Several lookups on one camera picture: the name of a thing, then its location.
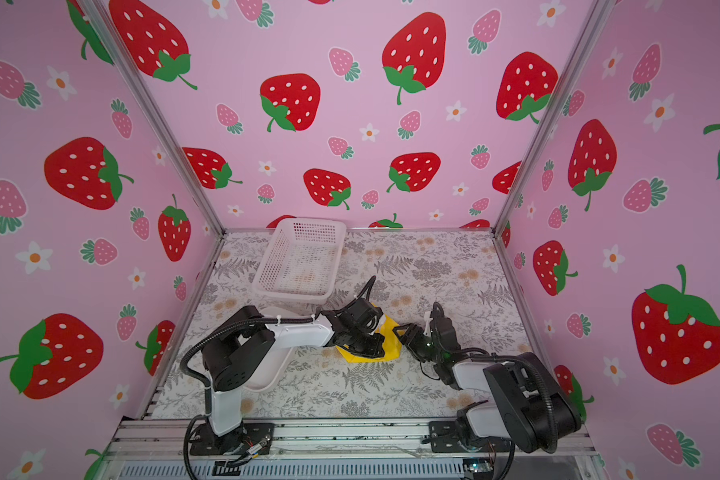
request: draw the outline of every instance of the strawberry wallpaper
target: strawberry wallpaper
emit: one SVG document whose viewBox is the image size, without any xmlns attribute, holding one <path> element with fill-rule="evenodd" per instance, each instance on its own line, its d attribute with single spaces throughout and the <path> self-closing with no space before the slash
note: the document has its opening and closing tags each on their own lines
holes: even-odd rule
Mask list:
<svg viewBox="0 0 720 480">
<path fill-rule="evenodd" d="M 504 242 L 610 478 L 720 478 L 720 2 L 618 2 Z"/>
<path fill-rule="evenodd" d="M 108 3 L 232 228 L 495 223 L 590 4 Z"/>
<path fill-rule="evenodd" d="M 0 2 L 0 478 L 92 478 L 204 230 L 77 2 Z"/>
</svg>

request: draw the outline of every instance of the table surface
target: table surface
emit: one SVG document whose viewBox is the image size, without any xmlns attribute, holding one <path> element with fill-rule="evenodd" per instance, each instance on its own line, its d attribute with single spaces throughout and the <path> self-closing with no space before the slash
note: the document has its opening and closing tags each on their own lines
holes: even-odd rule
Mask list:
<svg viewBox="0 0 720 480">
<path fill-rule="evenodd" d="M 203 411 L 200 382 L 179 360 L 241 306 L 281 306 L 297 314 L 316 306 L 254 296 L 251 282 L 270 232 L 231 233 L 166 378 L 152 418 L 190 418 Z M 432 302 L 451 317 L 462 348 L 517 355 L 530 351 L 525 329 L 488 232 L 350 230 L 336 287 L 325 308 L 344 306 L 372 275 L 371 300 L 397 323 L 424 325 Z M 201 355 L 190 362 L 203 371 Z M 431 364 L 424 370 L 432 376 Z M 245 391 L 247 418 L 381 418 L 453 416 L 489 392 L 457 391 L 422 374 L 407 350 L 390 362 L 349 364 L 336 348 L 301 347 L 277 386 Z"/>
</svg>

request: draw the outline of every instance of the white plastic basket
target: white plastic basket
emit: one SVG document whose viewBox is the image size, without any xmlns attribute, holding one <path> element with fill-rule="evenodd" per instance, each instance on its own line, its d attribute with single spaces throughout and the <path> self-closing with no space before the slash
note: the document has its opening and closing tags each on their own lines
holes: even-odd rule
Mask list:
<svg viewBox="0 0 720 480">
<path fill-rule="evenodd" d="M 323 304 L 333 292 L 347 226 L 333 220 L 286 218 L 269 241 L 253 292 Z"/>
</svg>

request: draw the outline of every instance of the pink strawberry print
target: pink strawberry print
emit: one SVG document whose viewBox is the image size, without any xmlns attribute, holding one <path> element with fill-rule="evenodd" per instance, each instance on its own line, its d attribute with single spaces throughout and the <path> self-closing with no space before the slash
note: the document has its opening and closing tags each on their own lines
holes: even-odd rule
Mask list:
<svg viewBox="0 0 720 480">
<path fill-rule="evenodd" d="M 571 335 L 575 336 L 577 339 L 589 336 L 590 332 L 592 331 L 592 324 L 590 323 L 590 319 L 587 318 L 586 315 L 583 313 L 574 313 L 573 315 L 569 316 L 568 321 L 565 323 L 565 325 L 568 327 L 568 331 L 571 333 Z"/>
<path fill-rule="evenodd" d="M 0 180 L 0 235 L 15 234 L 24 223 L 27 202 L 19 188 L 9 180 Z"/>
<path fill-rule="evenodd" d="M 552 159 L 547 160 L 547 163 L 544 164 L 544 173 L 541 174 L 541 189 L 545 192 L 550 188 L 552 185 L 552 179 L 554 178 L 554 162 Z"/>
<path fill-rule="evenodd" d="M 218 104 L 216 106 L 216 118 L 219 119 L 219 123 L 226 127 L 226 130 L 231 134 L 239 135 L 242 133 L 240 117 L 237 116 L 234 110 L 226 105 Z"/>
<path fill-rule="evenodd" d="M 488 147 L 485 145 L 478 145 L 472 149 L 472 159 L 470 160 L 470 163 L 475 168 L 482 170 L 488 166 L 489 161 L 490 153 L 488 152 Z"/>
<path fill-rule="evenodd" d="M 117 258 L 117 248 L 107 239 L 99 238 L 96 242 L 88 240 L 84 243 L 80 254 L 83 260 L 89 264 L 95 262 L 97 265 L 104 266 Z"/>
<path fill-rule="evenodd" d="M 275 189 L 270 184 L 264 184 L 256 191 L 259 194 L 259 201 L 263 204 L 270 204 L 275 199 Z"/>
<path fill-rule="evenodd" d="M 582 105 L 584 105 L 584 92 L 576 90 L 573 92 L 563 105 L 563 115 L 566 117 L 573 117 L 576 112 L 579 111 Z"/>
<path fill-rule="evenodd" d="M 661 45 L 654 43 L 648 47 L 643 57 L 635 65 L 630 85 L 630 99 L 638 101 L 650 90 L 650 82 L 656 78 L 661 69 Z"/>
<path fill-rule="evenodd" d="M 413 133 L 422 126 L 422 114 L 418 110 L 412 110 L 406 113 L 400 119 L 400 128 L 398 128 L 398 136 L 407 140 L 413 137 Z"/>
<path fill-rule="evenodd" d="M 122 342 L 128 340 L 136 329 L 136 308 L 130 303 L 125 305 L 117 321 L 117 336 Z"/>
<path fill-rule="evenodd" d="M 480 200 L 478 200 L 472 204 L 472 208 L 469 209 L 469 214 L 472 216 L 482 214 L 483 210 L 488 208 L 489 202 L 490 202 L 490 200 L 487 197 L 480 198 Z"/>
<path fill-rule="evenodd" d="M 681 466 L 685 462 L 689 467 L 696 468 L 701 464 L 701 452 L 696 449 L 693 440 L 680 430 L 675 432 L 667 425 L 657 423 L 646 428 L 646 436 L 651 445 L 675 465 Z"/>
<path fill-rule="evenodd" d="M 352 54 L 341 48 L 331 48 L 328 52 L 328 60 L 331 61 L 333 73 L 344 77 L 347 82 L 354 82 L 360 78 L 360 65 L 355 62 Z"/>
<path fill-rule="evenodd" d="M 568 220 L 568 207 L 565 205 L 556 206 L 552 209 L 547 224 L 550 228 L 558 230 Z"/>
<path fill-rule="evenodd" d="M 130 211 L 130 221 L 136 236 L 142 240 L 150 237 L 150 220 L 144 216 L 144 210 L 134 207 Z"/>
<path fill-rule="evenodd" d="M 472 36 L 469 38 L 468 46 L 472 55 L 480 55 L 483 50 L 488 50 L 488 44 L 496 39 L 501 24 L 501 12 L 491 10 L 480 17 L 472 26 Z"/>
<path fill-rule="evenodd" d="M 369 190 L 362 196 L 362 207 L 366 210 L 370 210 L 378 203 L 378 192 L 376 190 Z"/>
<path fill-rule="evenodd" d="M 514 267 L 518 270 L 522 270 L 525 266 L 525 254 L 523 252 L 519 252 L 517 255 L 514 256 Z"/>
<path fill-rule="evenodd" d="M 328 139 L 328 148 L 331 149 L 331 153 L 336 157 L 341 157 L 344 160 L 352 158 L 355 151 L 349 146 L 349 143 L 343 138 L 330 137 Z"/>
<path fill-rule="evenodd" d="M 636 214 L 644 214 L 649 208 L 656 208 L 666 200 L 669 189 L 661 178 L 654 177 L 650 182 L 643 178 L 624 195 L 624 208 Z"/>
<path fill-rule="evenodd" d="M 0 60 L 0 95 L 15 100 L 24 108 L 35 110 L 40 106 L 40 93 L 15 66 Z"/>
<path fill-rule="evenodd" d="M 128 109 L 125 108 L 125 103 L 116 98 L 112 101 L 112 123 L 115 124 L 115 128 L 120 132 L 122 138 L 130 138 L 130 133 L 134 129 L 134 123 L 128 116 Z"/>
<path fill-rule="evenodd" d="M 236 0 L 240 13 L 249 22 L 256 22 L 259 28 L 269 28 L 274 23 L 275 14 L 269 9 L 269 3 L 262 0 Z"/>
<path fill-rule="evenodd" d="M 186 300 L 186 282 L 181 275 L 173 279 L 173 289 L 176 291 L 176 298 L 182 302 Z"/>
</svg>

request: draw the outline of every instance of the yellow cloth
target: yellow cloth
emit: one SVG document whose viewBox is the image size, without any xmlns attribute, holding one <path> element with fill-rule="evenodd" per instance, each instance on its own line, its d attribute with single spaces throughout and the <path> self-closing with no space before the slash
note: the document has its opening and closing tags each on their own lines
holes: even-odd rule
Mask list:
<svg viewBox="0 0 720 480">
<path fill-rule="evenodd" d="M 338 349 L 338 352 L 342 354 L 344 359 L 349 363 L 373 363 L 388 362 L 390 360 L 394 360 L 400 357 L 400 350 L 402 350 L 403 348 L 402 343 L 400 343 L 400 340 L 398 340 L 398 338 L 394 336 L 394 332 L 392 331 L 392 329 L 396 326 L 398 326 L 398 323 L 387 316 L 384 325 L 376 329 L 377 332 L 384 335 L 384 343 L 382 344 L 384 346 L 384 357 L 380 359 L 364 359 L 360 356 L 354 356 L 353 354 L 347 352 L 344 349 L 340 349 L 338 347 L 336 348 Z"/>
</svg>

